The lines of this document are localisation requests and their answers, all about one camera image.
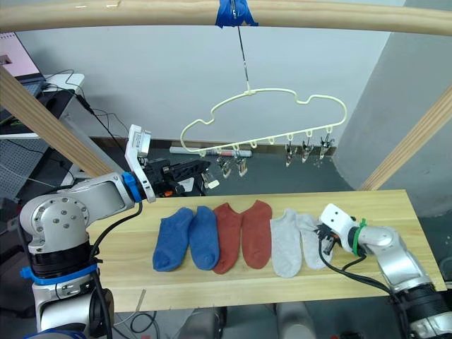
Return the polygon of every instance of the blue sock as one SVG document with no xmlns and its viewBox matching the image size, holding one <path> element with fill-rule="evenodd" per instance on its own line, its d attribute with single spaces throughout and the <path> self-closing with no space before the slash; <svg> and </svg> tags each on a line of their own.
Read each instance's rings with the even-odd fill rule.
<svg viewBox="0 0 452 339">
<path fill-rule="evenodd" d="M 181 265 L 189 245 L 189 226 L 192 219 L 192 210 L 185 207 L 162 219 L 153 255 L 156 271 L 168 272 Z"/>
<path fill-rule="evenodd" d="M 200 270 L 211 270 L 220 258 L 217 218 L 213 211 L 199 206 L 189 228 L 191 257 Z"/>
</svg>

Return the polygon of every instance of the green zip tie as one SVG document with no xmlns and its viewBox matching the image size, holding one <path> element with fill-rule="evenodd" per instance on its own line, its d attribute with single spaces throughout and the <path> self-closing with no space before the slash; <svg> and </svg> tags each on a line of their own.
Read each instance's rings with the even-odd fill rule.
<svg viewBox="0 0 452 339">
<path fill-rule="evenodd" d="M 359 256 L 358 255 L 358 238 L 359 238 L 359 234 L 361 233 L 361 230 L 367 226 L 366 223 L 366 219 L 362 218 L 361 222 L 359 223 L 359 228 L 357 229 L 357 231 L 355 232 L 355 236 L 353 237 L 353 254 L 355 256 Z"/>
</svg>

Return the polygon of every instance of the metal clip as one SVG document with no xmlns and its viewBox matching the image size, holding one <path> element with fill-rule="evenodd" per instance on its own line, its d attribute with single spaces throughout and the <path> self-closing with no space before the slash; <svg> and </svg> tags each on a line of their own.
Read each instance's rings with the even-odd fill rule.
<svg viewBox="0 0 452 339">
<path fill-rule="evenodd" d="M 323 159 L 326 152 L 328 152 L 328 150 L 334 143 L 334 139 L 329 140 L 329 138 L 330 138 L 329 133 L 326 134 L 325 140 L 322 137 L 320 137 L 320 160 Z"/>
<path fill-rule="evenodd" d="M 229 160 L 225 160 L 222 156 L 218 157 L 217 165 L 221 169 L 223 177 L 226 179 L 231 174 L 231 162 Z"/>
<path fill-rule="evenodd" d="M 243 177 L 248 172 L 248 167 L 246 166 L 246 159 L 240 156 L 238 151 L 234 152 L 235 163 L 237 169 L 239 170 L 239 176 Z"/>
<path fill-rule="evenodd" d="M 292 162 L 293 157 L 297 154 L 298 147 L 295 150 L 292 147 L 292 141 L 289 141 L 289 145 L 285 146 L 285 166 L 289 167 Z"/>
<path fill-rule="evenodd" d="M 302 162 L 305 163 L 306 160 L 308 160 L 309 154 L 311 154 L 312 150 L 314 149 L 314 145 L 309 145 L 309 140 L 311 138 L 308 137 L 308 142 L 304 143 L 302 142 Z"/>
</svg>

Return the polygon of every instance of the wooden table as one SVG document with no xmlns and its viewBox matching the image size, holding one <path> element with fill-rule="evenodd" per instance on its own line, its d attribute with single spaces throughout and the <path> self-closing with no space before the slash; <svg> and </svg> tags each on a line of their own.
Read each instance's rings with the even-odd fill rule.
<svg viewBox="0 0 452 339">
<path fill-rule="evenodd" d="M 104 261 L 100 264 L 100 277 L 103 286 L 113 291 L 115 310 L 134 311 L 142 289 L 146 289 L 146 294 L 141 310 L 384 295 L 374 287 L 355 282 L 327 268 L 312 270 L 305 262 L 295 277 L 280 278 L 273 272 L 271 261 L 261 270 L 255 270 L 245 264 L 242 254 L 234 268 L 224 275 L 197 269 L 189 251 L 181 267 L 175 271 L 159 273 L 153 270 L 152 256 L 161 218 L 172 215 L 183 206 L 196 211 L 199 205 L 215 208 L 224 202 L 229 202 L 235 211 L 242 212 L 251 207 L 256 199 L 272 207 L 274 218 L 281 216 L 285 208 L 294 208 L 299 213 L 311 213 L 317 217 L 328 203 L 334 203 L 358 219 L 366 218 L 369 225 L 394 227 L 427 270 L 437 290 L 446 289 L 410 200 L 402 190 L 161 198 L 153 204 L 144 202 L 141 215 L 118 226 L 100 246 L 98 257 Z M 92 241 L 126 213 L 94 223 L 88 229 Z M 337 246 L 332 264 L 342 267 L 353 259 L 352 254 Z M 383 281 L 372 257 L 353 266 L 350 271 Z"/>
</svg>

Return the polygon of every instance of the sock pair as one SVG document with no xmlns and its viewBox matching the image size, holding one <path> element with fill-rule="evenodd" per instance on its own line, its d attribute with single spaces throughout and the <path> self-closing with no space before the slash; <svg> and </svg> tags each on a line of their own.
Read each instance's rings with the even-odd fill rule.
<svg viewBox="0 0 452 339">
<path fill-rule="evenodd" d="M 270 221 L 271 260 L 275 273 L 283 278 L 291 278 L 302 267 L 302 249 L 304 260 L 310 268 L 318 270 L 325 267 L 319 256 L 319 238 L 314 232 L 316 221 L 310 214 L 297 214 L 296 210 L 287 208 L 284 215 Z M 333 253 L 323 255 L 327 262 Z"/>
<path fill-rule="evenodd" d="M 181 208 L 174 215 L 162 219 L 153 255 L 156 271 L 168 272 L 178 268 L 190 244 L 196 267 L 211 270 L 218 262 L 220 247 L 215 214 L 199 206 L 196 215 L 189 208 Z"/>
<path fill-rule="evenodd" d="M 239 258 L 241 230 L 246 264 L 256 269 L 264 267 L 271 256 L 271 207 L 256 200 L 243 213 L 236 213 L 228 203 L 218 206 L 213 212 L 217 217 L 220 240 L 220 259 L 213 271 L 223 274 L 234 266 Z"/>
</svg>

